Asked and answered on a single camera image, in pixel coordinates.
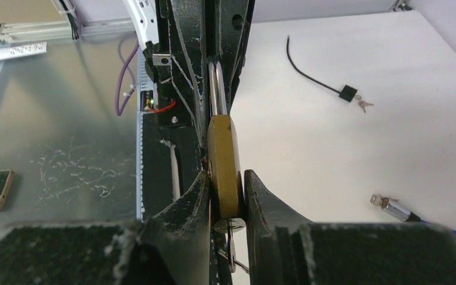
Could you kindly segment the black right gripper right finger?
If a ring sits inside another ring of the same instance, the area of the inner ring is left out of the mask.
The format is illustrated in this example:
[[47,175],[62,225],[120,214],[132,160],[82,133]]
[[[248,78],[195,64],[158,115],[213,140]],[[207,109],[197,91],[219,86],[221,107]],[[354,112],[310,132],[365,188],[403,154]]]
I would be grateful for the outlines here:
[[251,284],[456,284],[456,234],[410,223],[316,223],[244,172]]

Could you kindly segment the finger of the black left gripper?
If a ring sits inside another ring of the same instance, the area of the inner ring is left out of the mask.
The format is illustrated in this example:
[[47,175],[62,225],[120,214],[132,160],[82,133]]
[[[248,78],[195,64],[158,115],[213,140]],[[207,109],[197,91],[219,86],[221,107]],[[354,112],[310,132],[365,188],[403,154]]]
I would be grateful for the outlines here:
[[227,110],[232,108],[245,66],[254,6],[254,0],[216,3],[216,48],[223,71]]
[[179,39],[179,59],[186,72],[194,98],[195,123],[199,145],[207,144],[207,71],[205,49],[205,2],[171,1],[173,21]]

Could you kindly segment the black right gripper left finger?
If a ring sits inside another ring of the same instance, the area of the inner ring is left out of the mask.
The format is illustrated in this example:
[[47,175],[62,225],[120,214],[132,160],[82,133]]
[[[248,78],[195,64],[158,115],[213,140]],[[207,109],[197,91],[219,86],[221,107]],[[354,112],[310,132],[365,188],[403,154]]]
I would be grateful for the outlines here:
[[208,284],[209,178],[153,217],[14,223],[0,231],[0,284]]

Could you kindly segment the padlock key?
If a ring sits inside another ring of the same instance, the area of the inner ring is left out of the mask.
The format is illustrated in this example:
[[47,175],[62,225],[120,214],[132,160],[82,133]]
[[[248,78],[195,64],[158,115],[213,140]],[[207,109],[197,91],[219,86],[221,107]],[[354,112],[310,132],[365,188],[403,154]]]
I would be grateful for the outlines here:
[[245,273],[249,274],[249,267],[239,262],[236,259],[234,232],[238,232],[246,227],[246,223],[242,218],[226,218],[217,221],[214,224],[214,230],[226,235],[226,246],[218,252],[227,259],[228,268],[231,273],[236,272],[236,268],[241,268]]

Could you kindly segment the brass padlock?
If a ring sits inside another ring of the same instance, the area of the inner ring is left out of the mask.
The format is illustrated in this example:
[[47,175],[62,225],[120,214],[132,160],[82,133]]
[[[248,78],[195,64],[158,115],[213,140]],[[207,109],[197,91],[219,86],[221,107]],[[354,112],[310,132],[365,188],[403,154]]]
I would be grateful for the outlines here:
[[223,70],[218,59],[208,63],[211,118],[207,132],[213,189],[222,219],[241,218],[243,191],[236,128],[227,111]]

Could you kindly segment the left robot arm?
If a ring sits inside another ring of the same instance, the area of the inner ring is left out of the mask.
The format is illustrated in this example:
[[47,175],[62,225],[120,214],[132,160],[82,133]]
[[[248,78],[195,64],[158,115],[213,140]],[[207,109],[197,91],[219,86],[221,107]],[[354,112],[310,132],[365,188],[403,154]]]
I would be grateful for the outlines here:
[[240,82],[254,1],[125,1],[152,81],[184,108],[207,145],[215,92],[230,108]]

